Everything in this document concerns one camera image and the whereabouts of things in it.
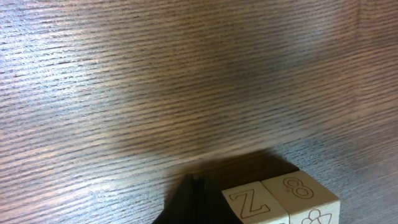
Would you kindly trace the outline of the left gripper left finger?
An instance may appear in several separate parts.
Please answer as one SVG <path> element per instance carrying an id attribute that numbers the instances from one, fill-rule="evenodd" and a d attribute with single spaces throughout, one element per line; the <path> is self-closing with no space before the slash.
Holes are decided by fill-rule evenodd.
<path id="1" fill-rule="evenodd" d="M 193 177 L 186 175 L 177 187 L 169 203 L 153 224 L 192 224 L 195 222 L 193 201 Z"/>

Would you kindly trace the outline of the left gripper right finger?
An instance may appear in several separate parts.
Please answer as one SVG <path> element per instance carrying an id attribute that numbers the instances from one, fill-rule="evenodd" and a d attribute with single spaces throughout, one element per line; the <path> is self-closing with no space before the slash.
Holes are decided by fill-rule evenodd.
<path id="1" fill-rule="evenodd" d="M 210 179 L 195 179 L 193 199 L 197 224 L 242 224 L 221 190 Z"/>

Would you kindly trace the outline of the wooden block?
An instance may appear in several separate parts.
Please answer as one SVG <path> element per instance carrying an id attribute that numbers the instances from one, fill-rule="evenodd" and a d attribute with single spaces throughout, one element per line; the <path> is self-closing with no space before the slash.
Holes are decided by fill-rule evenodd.
<path id="1" fill-rule="evenodd" d="M 229 206 L 244 224 L 289 224 L 289 214 L 260 182 L 222 191 Z"/>

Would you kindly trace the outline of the blue H letter block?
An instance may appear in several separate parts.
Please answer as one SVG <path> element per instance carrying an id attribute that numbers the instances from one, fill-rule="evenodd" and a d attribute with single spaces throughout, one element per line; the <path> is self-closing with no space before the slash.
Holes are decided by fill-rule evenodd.
<path id="1" fill-rule="evenodd" d="M 339 198 L 306 172 L 292 172 L 262 184 L 289 214 L 290 224 L 339 224 Z"/>

